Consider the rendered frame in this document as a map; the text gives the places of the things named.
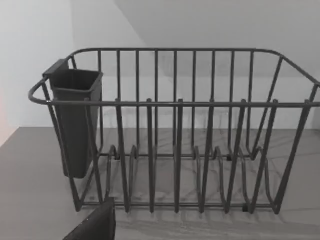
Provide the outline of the dark grey cutlery holder cup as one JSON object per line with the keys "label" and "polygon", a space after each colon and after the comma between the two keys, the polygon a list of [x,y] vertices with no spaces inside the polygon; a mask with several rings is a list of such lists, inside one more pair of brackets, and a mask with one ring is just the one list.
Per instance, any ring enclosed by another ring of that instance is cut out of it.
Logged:
{"label": "dark grey cutlery holder cup", "polygon": [[[101,99],[102,72],[70,69],[66,60],[59,59],[43,73],[43,76],[49,78],[54,100],[83,102],[89,99],[97,102]],[[83,179],[91,164],[85,107],[69,104],[62,105],[59,109],[71,176]]]}

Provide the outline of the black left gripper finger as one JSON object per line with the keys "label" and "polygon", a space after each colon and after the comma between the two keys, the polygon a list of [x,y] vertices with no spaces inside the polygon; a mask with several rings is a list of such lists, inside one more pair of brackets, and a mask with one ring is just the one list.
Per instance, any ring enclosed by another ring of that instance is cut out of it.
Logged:
{"label": "black left gripper finger", "polygon": [[115,237],[115,200],[108,197],[62,240],[115,240]]}

